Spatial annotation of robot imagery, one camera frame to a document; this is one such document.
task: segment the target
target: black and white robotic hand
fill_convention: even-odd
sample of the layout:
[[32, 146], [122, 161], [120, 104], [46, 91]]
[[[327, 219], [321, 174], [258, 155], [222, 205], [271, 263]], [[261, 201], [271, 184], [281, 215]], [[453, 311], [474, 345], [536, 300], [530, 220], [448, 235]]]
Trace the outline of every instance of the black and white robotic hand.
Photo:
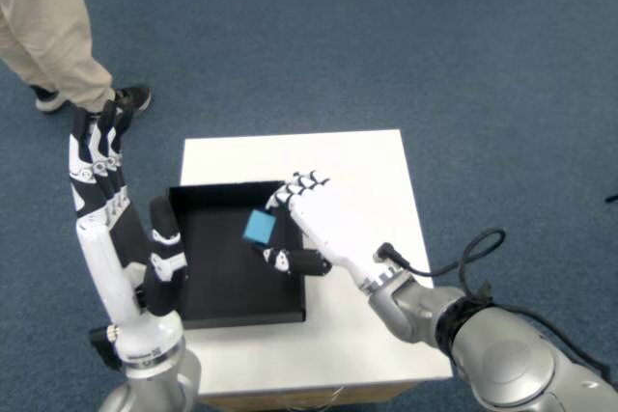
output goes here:
[[174, 212], [165, 197], [151, 202], [152, 240], [146, 238], [127, 194], [121, 138], [128, 111], [113, 102], [93, 122], [77, 109], [69, 145], [76, 231], [111, 324], [91, 332], [105, 363], [122, 367], [127, 383], [101, 412], [187, 412], [200, 378], [175, 312], [186, 259]]
[[295, 175], [267, 208], [286, 208], [323, 257], [350, 272], [394, 336], [446, 354], [486, 410], [618, 410], [608, 375], [575, 364], [523, 318], [459, 288], [419, 285], [345, 198], [344, 188], [312, 172]]

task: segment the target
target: wooden base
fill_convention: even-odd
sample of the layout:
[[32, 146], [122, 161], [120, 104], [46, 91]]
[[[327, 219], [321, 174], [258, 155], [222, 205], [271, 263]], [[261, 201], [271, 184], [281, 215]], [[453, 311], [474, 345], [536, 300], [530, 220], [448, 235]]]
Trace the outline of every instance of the wooden base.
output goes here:
[[327, 405], [384, 402], [405, 393], [414, 386], [416, 386], [414, 383], [402, 383], [397, 385], [307, 390], [267, 395], [202, 398], [201, 402], [224, 412], [322, 408]]

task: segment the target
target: black tray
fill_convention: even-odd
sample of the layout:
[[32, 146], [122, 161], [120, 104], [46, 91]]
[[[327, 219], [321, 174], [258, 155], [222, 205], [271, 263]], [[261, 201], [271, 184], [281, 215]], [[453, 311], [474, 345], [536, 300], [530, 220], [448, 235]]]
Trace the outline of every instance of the black tray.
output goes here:
[[[305, 319], [304, 278], [277, 272], [242, 240], [251, 211], [282, 182], [173, 187], [189, 278], [178, 308], [185, 328], [232, 327]], [[275, 212], [270, 244], [300, 249], [289, 213]]]

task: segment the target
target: white table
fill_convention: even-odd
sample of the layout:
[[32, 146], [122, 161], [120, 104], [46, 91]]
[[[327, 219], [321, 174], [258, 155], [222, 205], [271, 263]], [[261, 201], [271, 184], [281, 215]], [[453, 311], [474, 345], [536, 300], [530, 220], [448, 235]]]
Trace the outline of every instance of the white table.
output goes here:
[[[429, 270], [399, 130], [187, 139], [181, 185], [280, 180], [312, 169], [345, 182], [384, 241], [414, 267]], [[303, 323], [187, 331], [188, 346], [202, 363], [200, 397], [452, 375], [439, 351], [394, 338], [340, 268], [306, 279], [306, 306]]]

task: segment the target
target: blue carpet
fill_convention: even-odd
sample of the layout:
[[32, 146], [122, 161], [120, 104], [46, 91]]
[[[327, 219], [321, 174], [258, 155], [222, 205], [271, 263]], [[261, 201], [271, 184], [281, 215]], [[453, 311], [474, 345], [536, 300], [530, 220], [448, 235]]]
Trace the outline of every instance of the blue carpet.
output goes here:
[[[115, 85], [154, 87], [125, 143], [143, 217], [186, 137], [399, 127], [433, 266], [504, 227], [473, 285], [618, 369], [616, 0], [86, 2]], [[71, 113], [39, 114], [4, 67], [0, 88], [0, 410], [97, 410], [122, 378], [86, 339], [105, 316], [72, 225]], [[336, 408], [478, 409], [459, 380]]]

